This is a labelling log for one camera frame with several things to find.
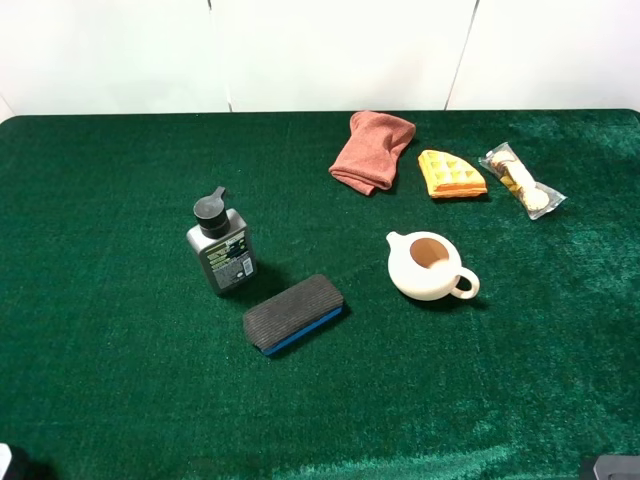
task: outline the plastic wrapper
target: plastic wrapper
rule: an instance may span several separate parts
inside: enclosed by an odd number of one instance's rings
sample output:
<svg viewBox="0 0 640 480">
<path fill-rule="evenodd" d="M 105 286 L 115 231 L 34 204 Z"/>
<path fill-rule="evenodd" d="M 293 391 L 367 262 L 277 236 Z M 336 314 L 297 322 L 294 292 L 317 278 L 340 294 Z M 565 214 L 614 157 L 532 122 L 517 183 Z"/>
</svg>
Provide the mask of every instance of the plastic wrapper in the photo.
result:
<svg viewBox="0 0 640 480">
<path fill-rule="evenodd" d="M 520 200 L 531 220 L 555 210 L 567 198 L 557 190 L 536 182 L 508 143 L 480 158 L 480 165 L 493 173 Z"/>
</svg>

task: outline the teapot handle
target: teapot handle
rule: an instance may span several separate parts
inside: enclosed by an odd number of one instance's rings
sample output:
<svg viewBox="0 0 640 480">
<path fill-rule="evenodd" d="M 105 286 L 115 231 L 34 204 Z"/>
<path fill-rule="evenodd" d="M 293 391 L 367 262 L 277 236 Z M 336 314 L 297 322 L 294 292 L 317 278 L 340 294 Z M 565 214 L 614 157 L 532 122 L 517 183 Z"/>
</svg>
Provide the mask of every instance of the teapot handle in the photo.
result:
<svg viewBox="0 0 640 480">
<path fill-rule="evenodd" d="M 468 268 L 464 267 L 460 267 L 458 275 L 469 280 L 471 289 L 460 290 L 458 287 L 454 287 L 454 289 L 451 290 L 451 295 L 461 298 L 462 300 L 469 300 L 470 298 L 475 297 L 478 294 L 478 290 L 480 290 L 480 280 L 478 279 L 478 276 Z"/>
</svg>

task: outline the teapot spout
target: teapot spout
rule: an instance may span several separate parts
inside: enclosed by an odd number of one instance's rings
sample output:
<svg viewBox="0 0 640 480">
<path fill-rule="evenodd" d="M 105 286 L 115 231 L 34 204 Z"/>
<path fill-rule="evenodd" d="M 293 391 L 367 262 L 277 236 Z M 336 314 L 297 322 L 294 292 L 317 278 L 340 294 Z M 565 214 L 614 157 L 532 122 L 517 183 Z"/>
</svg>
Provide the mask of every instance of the teapot spout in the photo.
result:
<svg viewBox="0 0 640 480">
<path fill-rule="evenodd" d="M 387 235 L 387 243 L 389 243 L 389 246 L 393 248 L 393 246 L 396 245 L 401 238 L 402 235 L 396 232 L 391 232 Z"/>
</svg>

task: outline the teapot opening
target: teapot opening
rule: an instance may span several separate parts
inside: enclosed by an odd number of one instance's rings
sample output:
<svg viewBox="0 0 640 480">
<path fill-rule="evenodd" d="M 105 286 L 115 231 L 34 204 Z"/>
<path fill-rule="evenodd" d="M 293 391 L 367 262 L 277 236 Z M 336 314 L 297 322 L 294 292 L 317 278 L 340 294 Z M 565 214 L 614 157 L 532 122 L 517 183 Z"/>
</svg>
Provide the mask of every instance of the teapot opening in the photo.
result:
<svg viewBox="0 0 640 480">
<path fill-rule="evenodd" d="M 433 238 L 419 238 L 411 244 L 409 253 L 423 268 L 437 268 L 449 262 L 447 247 Z"/>
</svg>

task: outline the black object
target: black object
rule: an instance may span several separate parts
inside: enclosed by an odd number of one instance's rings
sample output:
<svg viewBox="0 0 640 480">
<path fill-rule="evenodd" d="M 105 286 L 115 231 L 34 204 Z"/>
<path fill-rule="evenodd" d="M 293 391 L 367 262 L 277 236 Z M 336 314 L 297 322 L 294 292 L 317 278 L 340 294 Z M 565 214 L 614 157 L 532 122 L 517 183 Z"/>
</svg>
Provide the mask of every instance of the black object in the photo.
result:
<svg viewBox="0 0 640 480">
<path fill-rule="evenodd" d="M 593 472 L 598 480 L 640 480 L 640 456 L 601 455 Z"/>
<path fill-rule="evenodd" d="M 28 465 L 27 452 L 0 443 L 0 480 L 22 480 Z"/>
<path fill-rule="evenodd" d="M 202 233 L 209 238 L 224 237 L 229 231 L 229 217 L 224 208 L 224 187 L 216 188 L 216 191 L 207 197 L 202 197 L 193 206 L 193 214 L 198 220 Z"/>
<path fill-rule="evenodd" d="M 271 355 L 338 315 L 344 298 L 324 275 L 313 275 L 244 314 L 251 343 Z"/>
</svg>

